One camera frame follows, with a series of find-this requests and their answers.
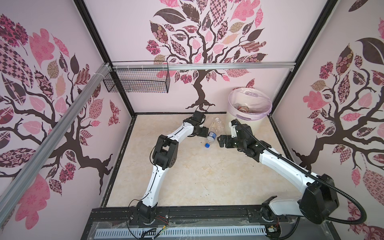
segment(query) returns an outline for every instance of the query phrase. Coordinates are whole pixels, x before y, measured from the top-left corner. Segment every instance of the aluminum rail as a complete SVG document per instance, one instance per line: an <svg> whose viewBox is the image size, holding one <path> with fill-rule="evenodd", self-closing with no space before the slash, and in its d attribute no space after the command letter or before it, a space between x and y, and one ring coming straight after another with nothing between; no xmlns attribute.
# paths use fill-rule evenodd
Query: aluminum rail
<svg viewBox="0 0 384 240"><path fill-rule="evenodd" d="M75 120L89 97L92 95L93 91L103 80L104 76L109 73L109 70L110 68L108 63L103 63L103 65L100 66L80 95L75 99L71 107L69 107L68 111L66 111L51 133L37 148L32 158L23 166L20 173L4 191L0 197L0 225L4 223L25 191L35 180L35 177L47 161L48 157L57 147L72 122Z"/></svg>
<svg viewBox="0 0 384 240"><path fill-rule="evenodd" d="M196 63L196 64L168 64L169 71L178 70L205 70L205 69L251 69L251 68L294 68L295 62L264 62L264 63ZM162 68L166 65L124 65L116 62L114 69Z"/></svg>

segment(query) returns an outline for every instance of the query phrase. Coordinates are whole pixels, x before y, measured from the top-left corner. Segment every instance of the bottle label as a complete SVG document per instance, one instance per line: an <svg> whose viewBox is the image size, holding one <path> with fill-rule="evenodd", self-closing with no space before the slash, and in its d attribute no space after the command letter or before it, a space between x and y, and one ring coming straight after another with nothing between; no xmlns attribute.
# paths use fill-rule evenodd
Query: bottle label
<svg viewBox="0 0 384 240"><path fill-rule="evenodd" d="M209 132L209 137L212 137L214 140L216 139L216 134L214 132Z"/></svg>

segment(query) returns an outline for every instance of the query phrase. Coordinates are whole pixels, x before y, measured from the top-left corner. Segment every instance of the metal frame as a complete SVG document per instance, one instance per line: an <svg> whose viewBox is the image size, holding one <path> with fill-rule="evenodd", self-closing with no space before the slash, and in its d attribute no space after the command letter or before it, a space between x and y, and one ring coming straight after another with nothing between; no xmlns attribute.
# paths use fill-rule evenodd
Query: metal frame
<svg viewBox="0 0 384 240"><path fill-rule="evenodd" d="M0 197L0 224L7 219L13 208L19 202L25 191L29 188L35 177L54 151L64 134L76 119L77 115L87 103L87 100L97 88L104 76L110 71L108 63L104 63L97 70L71 107L59 120L52 132L37 148L32 158L23 166L20 173Z"/></svg>

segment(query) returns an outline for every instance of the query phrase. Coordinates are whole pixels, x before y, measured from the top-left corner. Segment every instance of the butterfly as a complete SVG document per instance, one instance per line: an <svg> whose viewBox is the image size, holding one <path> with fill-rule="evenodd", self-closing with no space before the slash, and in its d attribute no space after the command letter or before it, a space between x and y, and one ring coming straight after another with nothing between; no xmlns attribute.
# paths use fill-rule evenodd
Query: butterfly
<svg viewBox="0 0 384 240"><path fill-rule="evenodd" d="M118 107L115 107L115 104L110 100L109 101L109 105L111 106L111 110L112 110L112 113L113 115L109 118L109 121L108 121L108 126L112 125L112 124L117 124L119 123L119 113L120 113L120 110Z"/></svg>

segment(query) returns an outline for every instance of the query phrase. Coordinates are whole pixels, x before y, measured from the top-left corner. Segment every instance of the tree branch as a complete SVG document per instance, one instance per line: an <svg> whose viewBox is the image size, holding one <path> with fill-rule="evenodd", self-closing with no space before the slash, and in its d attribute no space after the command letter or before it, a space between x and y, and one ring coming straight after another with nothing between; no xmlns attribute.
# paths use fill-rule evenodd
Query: tree branch
<svg viewBox="0 0 384 240"><path fill-rule="evenodd" d="M39 139L37 139L35 136L32 136L32 135L24 136L24 135L21 135L21 133L19 133L18 127L19 127L21 121L23 121L22 118L15 124L14 128L11 128L11 127L0 127L0 131L11 131L14 134L16 134L21 140L30 139L30 140L34 141L35 143L41 145L41 141Z"/></svg>

